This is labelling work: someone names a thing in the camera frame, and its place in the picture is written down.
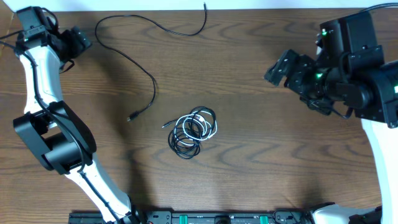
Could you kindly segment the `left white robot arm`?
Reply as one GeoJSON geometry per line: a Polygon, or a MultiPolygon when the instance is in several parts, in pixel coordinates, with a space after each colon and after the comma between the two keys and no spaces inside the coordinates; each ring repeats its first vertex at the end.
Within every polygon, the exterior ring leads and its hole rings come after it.
{"type": "Polygon", "coordinates": [[[34,157],[47,170],[76,183],[100,210],[105,223],[143,223],[131,199],[98,161],[88,126],[65,103],[60,74],[66,63],[91,47],[78,27],[59,32],[48,9],[30,6],[17,11],[23,30],[15,53],[23,64],[27,103],[13,126],[34,157]]]}

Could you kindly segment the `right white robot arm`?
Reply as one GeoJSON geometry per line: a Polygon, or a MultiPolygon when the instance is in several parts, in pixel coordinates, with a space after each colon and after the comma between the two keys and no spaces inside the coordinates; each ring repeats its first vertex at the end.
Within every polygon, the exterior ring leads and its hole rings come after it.
{"type": "Polygon", "coordinates": [[[286,50],[266,72],[273,85],[299,95],[324,115],[334,104],[347,107],[344,118],[361,120],[374,156],[382,204],[347,208],[326,203],[304,213],[302,223],[397,222],[397,62],[385,62],[369,9],[324,22],[317,58],[286,50]]]}

